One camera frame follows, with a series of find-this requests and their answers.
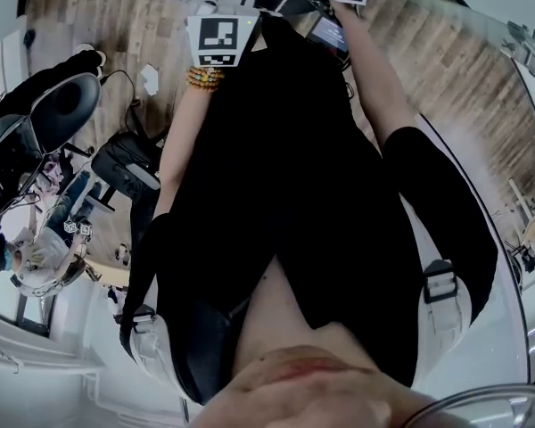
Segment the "strap buckle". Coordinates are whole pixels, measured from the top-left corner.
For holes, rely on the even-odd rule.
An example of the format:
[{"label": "strap buckle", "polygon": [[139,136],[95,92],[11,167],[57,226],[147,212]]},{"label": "strap buckle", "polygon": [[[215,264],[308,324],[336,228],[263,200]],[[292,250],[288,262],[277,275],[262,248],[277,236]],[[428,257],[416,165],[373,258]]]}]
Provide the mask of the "strap buckle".
[{"label": "strap buckle", "polygon": [[155,316],[156,313],[154,312],[154,309],[146,304],[138,308],[133,315],[133,328],[135,329],[135,332],[146,333],[149,331]]},{"label": "strap buckle", "polygon": [[432,304],[457,297],[457,278],[449,260],[437,259],[424,270],[424,301]]}]

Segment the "wooden floor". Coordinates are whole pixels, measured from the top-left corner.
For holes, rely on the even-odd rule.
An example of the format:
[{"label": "wooden floor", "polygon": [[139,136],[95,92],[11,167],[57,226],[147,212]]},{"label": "wooden floor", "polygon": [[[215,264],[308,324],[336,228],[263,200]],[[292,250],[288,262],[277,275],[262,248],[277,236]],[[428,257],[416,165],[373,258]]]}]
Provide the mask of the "wooden floor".
[{"label": "wooden floor", "polygon": [[[136,83],[141,121],[155,135],[168,127],[185,88],[191,59],[185,36],[187,6],[178,0],[28,0],[29,25],[37,32],[29,51],[30,73],[92,43],[108,54],[105,69],[123,69]],[[408,100],[438,129],[460,159],[506,239],[514,234],[504,214],[514,196],[535,190],[535,115],[511,62],[475,37],[456,18],[445,18],[406,0],[369,0],[364,12],[371,32],[387,53]],[[147,96],[139,71],[150,63],[160,74],[160,91]],[[349,71],[346,78],[352,82]],[[103,88],[101,104],[76,144],[98,148],[120,128],[132,90],[116,74]],[[353,113],[372,137],[357,100]],[[114,251],[130,242],[130,201],[116,195],[117,212],[96,212],[92,259],[118,266]]]}]

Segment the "lips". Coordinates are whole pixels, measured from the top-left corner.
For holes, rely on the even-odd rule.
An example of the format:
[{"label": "lips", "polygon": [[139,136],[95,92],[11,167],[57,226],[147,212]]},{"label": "lips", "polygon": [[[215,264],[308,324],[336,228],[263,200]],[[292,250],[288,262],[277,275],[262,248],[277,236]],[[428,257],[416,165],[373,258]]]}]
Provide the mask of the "lips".
[{"label": "lips", "polygon": [[349,366],[333,358],[297,358],[280,363],[263,373],[262,378],[256,382],[254,387],[259,388],[263,385],[270,385],[271,383],[291,381],[318,372],[338,373],[353,369],[358,370],[358,368]]}]

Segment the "hand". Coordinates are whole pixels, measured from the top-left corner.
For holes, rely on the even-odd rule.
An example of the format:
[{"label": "hand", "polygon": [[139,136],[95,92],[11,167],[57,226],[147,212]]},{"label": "hand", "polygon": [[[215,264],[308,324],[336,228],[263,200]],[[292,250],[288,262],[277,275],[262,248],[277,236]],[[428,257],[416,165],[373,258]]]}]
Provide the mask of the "hand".
[{"label": "hand", "polygon": [[335,2],[334,0],[331,0],[331,6],[335,11],[335,16],[339,21],[341,21],[343,18],[350,17],[351,15],[357,16],[350,6],[347,6],[341,2]]},{"label": "hand", "polygon": [[86,238],[87,236],[86,235],[83,235],[81,233],[81,230],[78,229],[77,232],[75,232],[75,234],[73,235],[73,242],[75,244],[82,244],[86,241]]}]

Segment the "jeans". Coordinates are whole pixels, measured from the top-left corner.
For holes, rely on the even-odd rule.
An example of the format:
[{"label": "jeans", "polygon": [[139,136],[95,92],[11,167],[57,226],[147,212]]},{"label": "jeans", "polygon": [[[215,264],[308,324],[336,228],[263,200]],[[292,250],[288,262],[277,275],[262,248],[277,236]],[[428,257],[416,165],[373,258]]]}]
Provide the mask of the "jeans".
[{"label": "jeans", "polygon": [[[89,181],[89,172],[82,171],[79,173],[78,178],[73,181],[73,184],[65,191],[65,193],[60,197],[56,205],[52,208],[52,213],[45,222],[45,226],[54,230],[62,240],[67,244],[71,245],[73,242],[73,234],[70,234],[65,231],[63,228],[63,223],[70,218],[71,209],[73,205],[78,200],[79,196],[83,193],[87,186],[87,181]],[[98,198],[101,193],[101,184],[96,182],[89,194]],[[89,218],[91,211],[93,210],[93,204],[87,201],[87,198],[81,204],[78,212],[73,217],[74,222],[83,222]]]}]

